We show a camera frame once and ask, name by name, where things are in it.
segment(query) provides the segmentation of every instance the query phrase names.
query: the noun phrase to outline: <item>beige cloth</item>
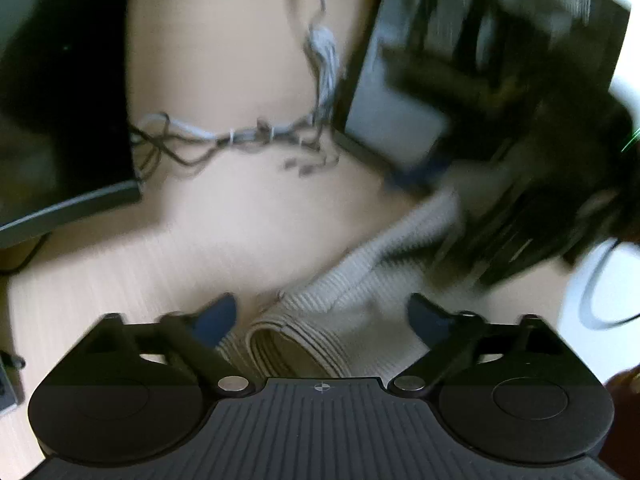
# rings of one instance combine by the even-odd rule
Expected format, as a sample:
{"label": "beige cloth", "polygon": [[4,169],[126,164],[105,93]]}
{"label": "beige cloth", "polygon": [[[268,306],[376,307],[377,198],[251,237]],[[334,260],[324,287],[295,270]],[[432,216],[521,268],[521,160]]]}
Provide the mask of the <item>beige cloth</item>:
{"label": "beige cloth", "polygon": [[407,297],[422,292],[463,310],[465,293],[443,297],[429,286],[425,263],[383,256],[442,239],[459,217],[458,196],[439,192],[333,269],[281,292],[220,351],[254,378],[376,376],[386,384],[428,351],[406,321]]}

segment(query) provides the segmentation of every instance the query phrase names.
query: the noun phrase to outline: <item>computer monitor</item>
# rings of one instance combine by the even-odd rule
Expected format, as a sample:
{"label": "computer monitor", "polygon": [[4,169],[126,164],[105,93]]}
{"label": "computer monitor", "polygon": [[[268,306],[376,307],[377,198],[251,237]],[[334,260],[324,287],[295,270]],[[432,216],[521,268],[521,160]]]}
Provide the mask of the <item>computer monitor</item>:
{"label": "computer monitor", "polygon": [[0,248],[140,198],[127,0],[0,0]]}

